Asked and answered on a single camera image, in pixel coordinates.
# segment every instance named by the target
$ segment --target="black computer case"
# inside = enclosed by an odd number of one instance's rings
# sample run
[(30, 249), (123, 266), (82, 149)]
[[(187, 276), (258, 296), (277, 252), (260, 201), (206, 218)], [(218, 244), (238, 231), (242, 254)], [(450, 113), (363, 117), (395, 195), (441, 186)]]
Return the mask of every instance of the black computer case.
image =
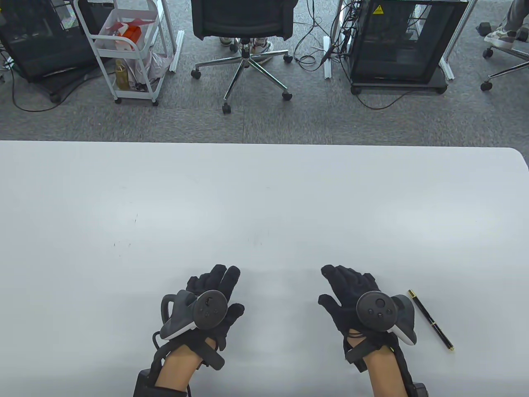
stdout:
[[(79, 4), (94, 28), (101, 27), (113, 9), (112, 3)], [(96, 65), (71, 0), (0, 0), (0, 10), (0, 42), (27, 81)]]
[[(347, 48), (351, 85), (428, 88), (466, 0), (361, 0)], [(443, 91), (444, 77), (437, 80)]]

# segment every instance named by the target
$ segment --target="white shoe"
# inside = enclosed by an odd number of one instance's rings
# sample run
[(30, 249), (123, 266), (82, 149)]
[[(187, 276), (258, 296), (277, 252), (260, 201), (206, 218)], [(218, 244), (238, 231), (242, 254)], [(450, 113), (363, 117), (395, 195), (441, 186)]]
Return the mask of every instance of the white shoe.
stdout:
[(233, 43), (233, 39), (231, 37), (219, 37), (219, 40), (221, 41), (221, 44), (225, 47), (228, 47)]
[[(253, 39), (252, 40), (252, 55), (259, 55), (263, 52), (273, 51), (273, 44), (268, 39)], [(268, 57), (256, 61), (258, 64), (264, 64), (266, 61), (269, 61), (273, 57)]]
[(494, 47), (510, 50), (516, 40), (516, 32), (514, 30), (505, 31), (502, 26), (499, 26), (497, 30), (486, 35), (484, 40)]

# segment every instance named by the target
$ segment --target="chair backrest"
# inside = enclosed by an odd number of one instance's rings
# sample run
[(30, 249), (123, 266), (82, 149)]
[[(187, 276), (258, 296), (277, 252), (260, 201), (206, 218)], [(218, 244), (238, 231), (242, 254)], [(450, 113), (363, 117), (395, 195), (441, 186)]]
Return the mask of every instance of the chair backrest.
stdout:
[(259, 38), (292, 36), (297, 0), (191, 0), (193, 33)]

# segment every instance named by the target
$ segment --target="plastic bottle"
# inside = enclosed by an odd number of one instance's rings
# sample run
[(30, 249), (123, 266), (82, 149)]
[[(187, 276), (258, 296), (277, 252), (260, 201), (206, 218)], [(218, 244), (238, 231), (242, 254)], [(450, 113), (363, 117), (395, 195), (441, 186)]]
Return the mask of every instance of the plastic bottle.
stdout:
[(116, 84), (121, 90), (129, 90), (129, 70), (121, 59), (116, 59)]

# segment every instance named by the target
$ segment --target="human hand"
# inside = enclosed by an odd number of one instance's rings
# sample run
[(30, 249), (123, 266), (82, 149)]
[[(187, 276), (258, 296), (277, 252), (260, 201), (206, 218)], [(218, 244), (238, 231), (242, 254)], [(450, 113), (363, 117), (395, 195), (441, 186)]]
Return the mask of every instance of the human hand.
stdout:
[[(222, 292), (229, 302), (240, 275), (241, 271), (236, 266), (230, 266), (226, 270), (224, 265), (215, 265), (211, 272), (204, 273), (200, 277), (191, 277), (187, 282), (186, 290), (197, 296), (206, 291), (217, 290)], [(230, 327), (243, 313), (244, 306), (240, 303), (233, 303), (228, 307), (224, 320), (215, 328), (206, 331), (220, 351), (226, 348), (226, 336)]]
[(334, 324), (349, 344), (354, 347), (364, 338), (364, 326), (358, 319), (356, 305), (358, 299), (369, 291), (379, 291), (375, 278), (369, 273), (358, 273), (343, 266), (325, 265), (322, 275), (327, 279), (341, 306), (330, 295), (320, 295), (318, 304), (331, 315)]

